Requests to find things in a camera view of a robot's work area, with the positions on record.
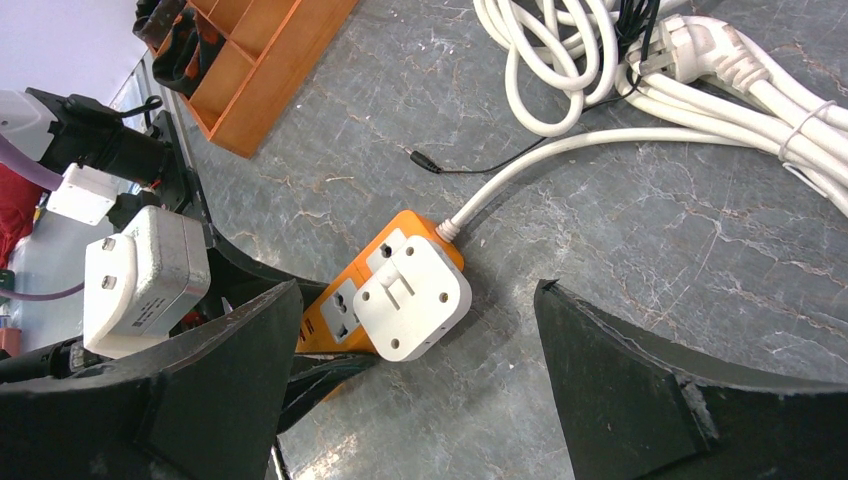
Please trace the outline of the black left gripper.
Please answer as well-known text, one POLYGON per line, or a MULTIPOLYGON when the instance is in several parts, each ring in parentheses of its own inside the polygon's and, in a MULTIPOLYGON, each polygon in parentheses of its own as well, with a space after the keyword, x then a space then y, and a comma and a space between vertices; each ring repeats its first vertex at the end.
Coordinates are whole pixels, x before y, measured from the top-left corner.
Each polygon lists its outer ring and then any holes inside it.
MULTIPOLYGON (((145 197, 145 201, 151 202, 145 206, 162 208, 155 195, 145 197)), ((207 294, 189 311, 198 311, 203 320, 222 316, 224 302, 237 309, 281 282, 297 283, 305 308, 326 289, 325 283, 297 277, 253 259, 212 226, 214 246, 207 249, 211 285, 207 294)), ((340 385, 379 361, 377 354, 364 352, 296 353, 276 433, 289 430, 340 385)))

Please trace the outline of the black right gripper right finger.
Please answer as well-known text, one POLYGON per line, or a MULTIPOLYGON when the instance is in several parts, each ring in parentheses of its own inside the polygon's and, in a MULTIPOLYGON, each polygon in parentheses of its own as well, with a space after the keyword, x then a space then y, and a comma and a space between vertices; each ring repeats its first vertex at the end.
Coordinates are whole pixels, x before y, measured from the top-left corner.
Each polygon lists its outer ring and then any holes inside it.
POLYGON ((578 479, 843 479, 847 387, 673 343, 554 280, 534 310, 578 479))

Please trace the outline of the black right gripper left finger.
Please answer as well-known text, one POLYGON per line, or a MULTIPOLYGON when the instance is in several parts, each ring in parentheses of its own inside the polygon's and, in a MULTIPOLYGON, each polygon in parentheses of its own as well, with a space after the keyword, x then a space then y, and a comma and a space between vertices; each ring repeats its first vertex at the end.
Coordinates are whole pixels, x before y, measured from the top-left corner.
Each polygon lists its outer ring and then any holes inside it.
POLYGON ((3 384, 2 477, 262 478, 302 312, 284 282, 139 353, 3 384))

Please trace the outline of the orange power strip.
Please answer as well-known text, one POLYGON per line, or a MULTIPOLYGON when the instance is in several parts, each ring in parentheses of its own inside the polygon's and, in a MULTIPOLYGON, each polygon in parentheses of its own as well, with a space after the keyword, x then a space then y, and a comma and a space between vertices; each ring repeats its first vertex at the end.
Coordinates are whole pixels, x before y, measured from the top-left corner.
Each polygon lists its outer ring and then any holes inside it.
POLYGON ((404 210, 306 308, 296 350, 415 360, 469 312, 463 269, 437 223, 404 210))

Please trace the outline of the white square plug adapter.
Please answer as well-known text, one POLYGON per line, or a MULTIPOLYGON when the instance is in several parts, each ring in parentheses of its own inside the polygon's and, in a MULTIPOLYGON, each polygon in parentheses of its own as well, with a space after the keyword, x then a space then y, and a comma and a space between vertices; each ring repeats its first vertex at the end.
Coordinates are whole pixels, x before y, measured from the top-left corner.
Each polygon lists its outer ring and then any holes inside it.
POLYGON ((386 361, 419 358, 469 311, 468 280, 440 245, 409 237, 356 293, 353 309, 386 361))

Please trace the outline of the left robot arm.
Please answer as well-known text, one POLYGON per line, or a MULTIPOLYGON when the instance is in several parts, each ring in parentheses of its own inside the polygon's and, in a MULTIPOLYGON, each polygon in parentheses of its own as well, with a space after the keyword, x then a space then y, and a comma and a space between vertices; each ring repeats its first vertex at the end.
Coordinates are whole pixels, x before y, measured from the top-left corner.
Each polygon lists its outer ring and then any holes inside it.
POLYGON ((43 185, 79 168, 163 192, 103 208, 116 234, 86 258, 83 336, 34 367, 4 361, 6 441, 278 434, 377 363, 367 352, 297 352, 301 314, 323 287, 221 237, 168 115, 138 132, 88 97, 30 88, 22 99, 39 116, 43 185))

